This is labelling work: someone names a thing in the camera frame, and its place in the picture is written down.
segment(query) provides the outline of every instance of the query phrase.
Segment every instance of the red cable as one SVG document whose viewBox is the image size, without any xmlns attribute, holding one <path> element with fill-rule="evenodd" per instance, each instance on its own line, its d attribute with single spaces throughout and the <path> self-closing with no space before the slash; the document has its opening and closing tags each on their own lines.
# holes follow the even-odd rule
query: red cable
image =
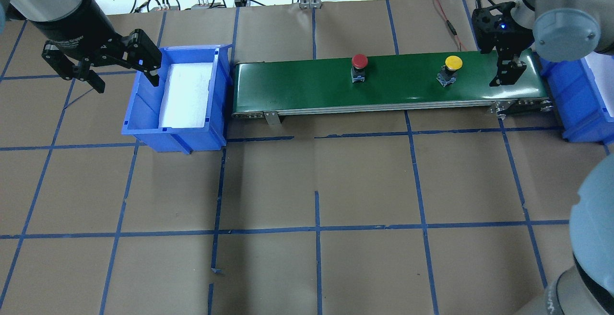
<svg viewBox="0 0 614 315">
<path fill-rule="evenodd" d="M 435 2 L 437 2 L 437 5 L 439 6 L 439 10 L 441 11 L 441 15 L 443 15 L 443 21 L 444 22 L 448 22 L 448 16 L 446 15 L 446 12 L 443 11 L 443 7 L 441 6 L 441 2 L 439 2 L 439 0 L 434 0 Z M 461 42 L 461 38 L 458 35 L 454 36 L 456 38 L 456 40 L 458 40 L 459 43 L 459 51 L 462 51 L 462 48 L 465 48 L 465 50 L 468 50 L 467 47 Z"/>
</svg>

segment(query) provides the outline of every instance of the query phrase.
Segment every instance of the robotic arm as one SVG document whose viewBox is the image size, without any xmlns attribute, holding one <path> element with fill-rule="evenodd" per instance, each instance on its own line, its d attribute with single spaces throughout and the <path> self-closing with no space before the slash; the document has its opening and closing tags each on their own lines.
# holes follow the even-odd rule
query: robotic arm
<svg viewBox="0 0 614 315">
<path fill-rule="evenodd" d="M 520 52 L 534 41 L 549 61 L 573 61 L 592 51 L 614 55 L 614 0 L 516 0 L 482 8 L 476 0 L 473 31 L 482 53 L 498 54 L 491 86 L 518 81 L 526 64 Z M 499 10 L 501 14 L 493 15 Z"/>
<path fill-rule="evenodd" d="M 0 0 L 0 5 L 4 24 L 9 0 Z M 158 86 L 162 53 L 156 44 L 140 29 L 127 37 L 117 34 L 94 0 L 10 0 L 10 5 L 49 38 L 42 57 L 63 79 L 88 82 L 103 93 L 105 82 L 90 68 L 118 64 L 140 70 Z"/>
</svg>

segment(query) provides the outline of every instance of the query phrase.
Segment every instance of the green conveyor belt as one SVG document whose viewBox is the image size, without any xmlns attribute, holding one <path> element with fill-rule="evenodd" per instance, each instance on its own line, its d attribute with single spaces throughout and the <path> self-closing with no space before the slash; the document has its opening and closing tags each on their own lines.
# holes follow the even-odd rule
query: green conveyor belt
<svg viewBox="0 0 614 315">
<path fill-rule="evenodd" d="M 436 80 L 446 57 L 463 67 L 456 83 Z M 370 110 L 490 105 L 502 99 L 548 97 L 530 50 L 521 57 L 527 70 L 515 85 L 489 86 L 497 69 L 495 52 L 425 53 L 369 57 L 366 81 L 352 83 L 351 59 L 239 64 L 235 74 L 235 117 L 324 114 Z"/>
</svg>

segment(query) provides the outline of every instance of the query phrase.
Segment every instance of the blue tape line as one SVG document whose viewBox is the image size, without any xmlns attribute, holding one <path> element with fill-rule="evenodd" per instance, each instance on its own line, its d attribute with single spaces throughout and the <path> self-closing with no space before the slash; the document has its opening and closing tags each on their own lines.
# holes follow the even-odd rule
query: blue tape line
<svg viewBox="0 0 614 315">
<path fill-rule="evenodd" d="M 152 231 L 122 232 L 120 237 L 207 236 L 211 234 L 214 234 L 213 230 Z"/>
<path fill-rule="evenodd" d="M 501 131 L 499 128 L 478 128 L 478 129 L 450 129 L 450 130 L 423 130 L 412 132 L 412 135 L 419 134 L 441 134 L 441 133 L 492 133 Z"/>
<path fill-rule="evenodd" d="M 107 269 L 107 278 L 105 279 L 105 288 L 103 289 L 103 299 L 100 302 L 99 315 L 103 315 L 105 313 L 105 306 L 107 304 L 107 296 L 109 294 L 109 285 L 111 283 L 111 274 L 113 272 L 113 265 L 115 264 L 115 258 L 117 254 L 117 245 L 119 243 L 119 238 L 120 238 L 120 233 L 121 233 L 121 224 L 123 223 L 123 215 L 125 211 L 126 211 L 126 200 L 121 202 L 121 210 L 119 212 L 119 220 L 117 221 L 117 229 L 114 234 L 113 249 L 111 250 L 111 256 L 109 259 L 109 267 Z"/>
<path fill-rule="evenodd" d="M 236 8 L 235 11 L 235 27 L 232 33 L 232 51 L 230 51 L 230 66 L 234 68 L 235 66 L 235 51 L 236 51 L 236 33 L 239 29 L 239 7 Z"/>
<path fill-rule="evenodd" d="M 293 140 L 294 136 L 270 136 L 265 138 L 239 138 L 228 139 L 227 142 L 253 142 L 253 141 L 280 141 L 280 140 Z"/>
<path fill-rule="evenodd" d="M 209 295 L 207 297 L 207 315 L 213 313 L 213 283 L 209 284 Z"/>
<path fill-rule="evenodd" d="M 5 81 L 22 81 L 28 79 L 48 79 L 48 78 L 59 78 L 57 74 L 49 74 L 49 75 L 20 75 L 18 77 L 5 77 L 3 80 Z"/>
<path fill-rule="evenodd" d="M 475 34 L 473 33 L 473 23 L 471 21 L 471 14 L 469 14 L 469 6 L 467 6 L 467 0 L 462 0 L 463 6 L 465 6 L 465 14 L 467 14 L 467 20 L 469 20 L 469 26 L 471 26 L 471 36 L 473 37 L 473 42 L 475 43 L 475 47 L 480 50 L 478 47 L 478 40 L 475 38 Z"/>
<path fill-rule="evenodd" d="M 388 19 L 390 20 L 390 29 L 392 29 L 392 41 L 394 42 L 394 53 L 399 54 L 399 44 L 397 43 L 397 31 L 394 28 L 394 19 L 392 18 L 392 9 L 390 8 L 390 0 L 386 0 L 386 8 L 388 8 Z"/>
<path fill-rule="evenodd" d="M 405 124 L 407 125 L 407 136 L 410 138 L 410 153 L 412 154 L 412 167 L 414 170 L 414 179 L 416 181 L 416 193 L 418 197 L 418 208 L 420 210 L 420 223 L 423 228 L 423 241 L 424 241 L 424 254 L 426 257 L 426 267 L 428 270 L 428 283 L 430 284 L 430 296 L 433 302 L 433 311 L 435 315 L 439 315 L 439 306 L 437 304 L 437 292 L 435 289 L 435 277 L 433 274 L 433 263 L 430 257 L 430 244 L 428 243 L 428 226 L 426 221 L 426 214 L 424 213 L 424 202 L 422 189 L 420 187 L 420 176 L 418 173 L 418 164 L 416 159 L 416 151 L 414 148 L 414 138 L 412 131 L 412 123 L 410 117 L 405 110 Z"/>
<path fill-rule="evenodd" d="M 568 219 L 554 219 L 547 221 L 531 221 L 531 225 L 568 225 Z M 471 223 L 432 223 L 428 228 L 483 228 L 483 227 L 516 227 L 526 225 L 526 222 L 471 222 Z M 331 225 L 320 227 L 287 227 L 287 228 L 263 228 L 263 229 L 220 229 L 219 234 L 267 234 L 267 233 L 291 233 L 291 232 L 316 232 L 322 231 L 367 231 L 367 230 L 416 230 L 423 228 L 422 224 L 392 224 L 392 225 Z M 181 231 L 153 231 L 153 232 L 122 232 L 120 237 L 164 237 L 164 236 L 209 236 L 215 234 L 215 230 L 181 230 Z M 43 238 L 96 238 L 115 237 L 113 232 L 93 233 L 31 233 L 26 234 L 24 239 Z M 0 239 L 18 239 L 19 234 L 2 234 Z"/>
<path fill-rule="evenodd" d="M 311 9 L 311 39 L 313 42 L 313 55 L 312 58 L 316 59 L 318 53 L 316 52 L 316 9 Z"/>
<path fill-rule="evenodd" d="M 24 236 L 25 239 L 43 238 L 99 238 L 114 237 L 113 232 L 90 232 L 90 233 L 31 233 Z"/>
<path fill-rule="evenodd" d="M 26 24 L 28 23 L 28 20 L 24 21 L 24 24 L 22 25 L 22 29 L 19 31 L 19 35 L 17 35 L 17 40 L 15 40 L 15 44 L 13 44 L 13 49 L 11 50 L 11 53 L 9 54 L 9 58 L 6 60 L 6 64 L 4 65 L 4 69 L 2 70 L 2 74 L 0 74 L 0 82 L 2 82 L 2 80 L 4 80 L 4 76 L 6 75 L 6 71 L 9 69 L 9 64 L 11 64 L 11 60 L 13 59 L 13 55 L 15 55 L 15 51 L 17 50 L 17 46 L 19 44 L 19 41 L 22 39 L 22 35 L 24 34 L 24 30 L 26 29 Z"/>
<path fill-rule="evenodd" d="M 119 70 L 117 72 L 100 72 L 96 73 L 98 75 L 121 75 L 121 74 L 135 74 L 135 70 Z M 28 79 L 50 79 L 50 78 L 59 78 L 60 76 L 57 74 L 47 74 L 47 75 L 21 75 L 18 77 L 6 77 L 4 80 L 6 81 L 21 81 Z"/>
<path fill-rule="evenodd" d="M 136 166 L 136 155 L 139 153 L 139 141 L 134 141 L 134 153 L 132 154 L 132 162 L 130 163 L 130 171 L 128 172 L 128 181 L 126 182 L 126 190 L 123 192 L 123 199 L 128 198 L 130 193 L 130 186 L 132 184 L 132 175 L 134 174 L 134 167 Z"/>
<path fill-rule="evenodd" d="M 315 192 L 316 205 L 316 276 L 318 278 L 318 315 L 322 315 L 322 245 L 320 243 L 320 192 Z"/>
<path fill-rule="evenodd" d="M 118 70 L 117 72 L 100 72 L 98 75 L 136 74 L 136 70 Z"/>
<path fill-rule="evenodd" d="M 263 229 L 231 229 L 217 230 L 218 234 L 260 234 L 260 233 L 287 233 L 287 232 L 311 232 L 315 227 L 291 227 L 291 228 L 263 228 Z"/>
<path fill-rule="evenodd" d="M 158 34 L 158 42 L 156 46 L 160 48 L 160 43 L 162 43 L 162 34 L 164 33 L 164 24 L 166 24 L 166 12 L 162 13 L 162 23 L 160 23 L 160 33 Z"/>
<path fill-rule="evenodd" d="M 349 133 L 349 134 L 329 134 L 327 136 L 316 136 L 314 139 L 335 139 L 335 138 L 366 138 L 373 136 L 405 136 L 406 131 L 393 131 L 386 133 Z"/>
<path fill-rule="evenodd" d="M 0 151 L 32 151 L 49 149 L 51 149 L 51 146 L 0 147 Z"/>
<path fill-rule="evenodd" d="M 213 247 L 211 249 L 211 270 L 221 272 L 217 267 L 217 241 L 219 238 L 220 218 L 222 215 L 222 194 L 224 193 L 224 172 L 226 171 L 226 148 L 222 149 L 222 162 L 220 166 L 220 180 L 217 187 L 217 206 L 215 208 L 215 229 L 213 234 Z"/>
<path fill-rule="evenodd" d="M 562 126 L 552 127 L 518 127 L 518 128 L 506 128 L 506 131 L 548 131 L 548 130 L 563 130 Z"/>
<path fill-rule="evenodd" d="M 516 190 L 518 191 L 518 198 L 520 198 L 520 205 L 522 206 L 522 211 L 524 212 L 524 219 L 526 221 L 527 228 L 529 229 L 529 237 L 531 238 L 531 245 L 533 245 L 533 253 L 535 254 L 535 260 L 537 262 L 537 269 L 539 270 L 540 277 L 542 278 L 542 284 L 545 288 L 546 286 L 548 286 L 548 282 L 546 281 L 546 273 L 544 272 L 542 265 L 542 257 L 539 253 L 539 248 L 537 247 L 535 232 L 533 232 L 533 226 L 531 225 L 531 217 L 529 216 L 529 211 L 524 207 L 524 193 L 522 192 L 522 186 L 520 185 L 520 178 L 518 177 L 516 163 L 514 162 L 514 156 L 511 152 L 511 147 L 509 146 L 509 140 L 507 138 L 507 133 L 505 133 L 505 126 L 503 124 L 503 121 L 498 120 L 498 122 L 499 127 L 501 128 L 501 134 L 503 135 L 505 150 L 507 151 L 507 156 L 509 159 L 509 165 L 511 166 L 511 171 L 514 175 L 514 181 L 516 182 Z"/>
<path fill-rule="evenodd" d="M 478 223 L 436 223 L 427 224 L 428 228 L 487 228 L 487 227 L 519 227 L 526 222 L 478 222 Z"/>
<path fill-rule="evenodd" d="M 75 80 L 71 81 L 71 85 L 68 88 L 68 93 L 66 94 L 66 99 L 64 100 L 64 106 L 71 98 L 72 89 L 74 88 Z M 4 287 L 2 288 L 2 294 L 0 294 L 0 309 L 2 309 L 2 304 L 4 304 L 4 298 L 6 297 L 6 293 L 9 289 L 9 284 L 11 282 L 11 277 L 13 277 L 13 272 L 15 271 L 15 265 L 17 265 L 17 258 L 19 258 L 19 253 L 22 249 L 22 244 L 24 243 L 24 237 L 26 232 L 28 231 L 28 226 L 30 224 L 30 220 L 32 219 L 32 214 L 35 210 L 36 201 L 38 200 L 38 196 L 40 193 L 40 188 L 42 187 L 42 181 L 45 179 L 45 173 L 47 171 L 47 167 L 49 166 L 49 162 L 51 160 L 51 154 L 53 152 L 53 145 L 55 145 L 55 141 L 58 138 L 59 128 L 62 125 L 62 121 L 64 120 L 64 114 L 66 110 L 62 109 L 62 112 L 59 115 L 58 124 L 55 127 L 55 133 L 53 133 L 53 140 L 51 142 L 51 146 L 49 152 L 47 153 L 47 158 L 45 159 L 45 164 L 42 167 L 42 171 L 40 173 L 39 182 L 36 185 L 35 195 L 32 198 L 32 202 L 30 203 L 30 208 L 28 210 L 28 215 L 26 216 L 26 220 L 24 223 L 24 227 L 22 228 L 22 233 L 19 238 L 19 242 L 17 243 L 17 249 L 15 250 L 15 255 L 13 255 L 13 261 L 11 262 L 11 267 L 9 268 L 9 273 L 7 274 L 6 280 L 4 282 Z"/>
<path fill-rule="evenodd" d="M 111 250 L 111 256 L 109 259 L 109 268 L 107 269 L 107 278 L 105 280 L 103 298 L 100 302 L 99 315 L 103 315 L 105 313 L 107 295 L 109 294 L 109 285 L 111 282 L 111 275 L 113 273 L 113 265 L 115 263 L 115 258 L 117 255 L 117 245 L 119 243 L 119 238 L 121 237 L 121 225 L 123 224 L 123 217 L 126 212 L 126 199 L 128 198 L 128 194 L 130 192 L 130 184 L 132 183 L 132 174 L 134 173 L 134 166 L 136 165 L 136 158 L 139 152 L 139 141 L 135 140 L 133 145 L 134 145 L 134 153 L 132 154 L 132 160 L 130 162 L 130 169 L 128 171 L 128 179 L 126 180 L 126 190 L 123 193 L 123 201 L 121 202 L 121 210 L 119 212 L 119 219 L 117 220 L 117 228 L 114 234 L 113 249 Z"/>
<path fill-rule="evenodd" d="M 365 230 L 408 230 L 421 229 L 422 224 L 394 224 L 394 225 L 332 225 L 320 227 L 320 231 L 365 231 Z"/>
<path fill-rule="evenodd" d="M 569 225 L 569 220 L 559 219 L 554 221 L 531 221 L 531 225 Z"/>
<path fill-rule="evenodd" d="M 134 142 L 116 142 L 110 144 L 85 144 L 85 145 L 57 145 L 53 146 L 55 150 L 68 150 L 68 149 L 105 149 L 110 147 L 132 147 Z"/>
<path fill-rule="evenodd" d="M 78 101 L 79 99 L 83 98 L 83 97 L 84 97 L 86 94 L 88 94 L 89 92 L 92 92 L 92 90 L 94 90 L 94 87 L 93 87 L 93 88 L 90 88 L 90 90 L 88 90 L 88 91 L 87 91 L 87 92 L 85 92 L 84 94 L 81 94 L 81 96 L 77 97 L 77 99 L 75 99 L 74 101 L 72 101 L 72 102 L 68 103 L 68 104 L 67 104 L 67 105 L 64 107 L 64 110 L 65 110 L 65 109 L 68 109 L 68 107 L 70 107 L 70 106 L 71 106 L 73 103 L 75 103 L 75 102 L 76 102 L 76 101 Z"/>
</svg>

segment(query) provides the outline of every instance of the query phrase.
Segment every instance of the blue plastic bin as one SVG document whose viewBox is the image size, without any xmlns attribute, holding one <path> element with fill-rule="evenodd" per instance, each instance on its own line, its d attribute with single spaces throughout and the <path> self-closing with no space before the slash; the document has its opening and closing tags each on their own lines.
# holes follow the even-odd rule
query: blue plastic bin
<svg viewBox="0 0 614 315">
<path fill-rule="evenodd" d="M 138 72 L 123 121 L 121 133 L 133 135 L 156 152 L 216 151 L 226 145 L 224 138 L 224 104 L 230 85 L 229 45 L 160 48 L 162 66 L 157 87 Z M 159 116 L 171 64 L 213 62 L 209 81 L 209 98 L 204 127 L 160 128 Z"/>
<path fill-rule="evenodd" d="M 565 127 L 563 138 L 571 142 L 614 142 L 614 117 L 603 103 L 586 60 L 556 63 L 542 58 L 542 66 L 542 76 L 548 79 Z"/>
</svg>

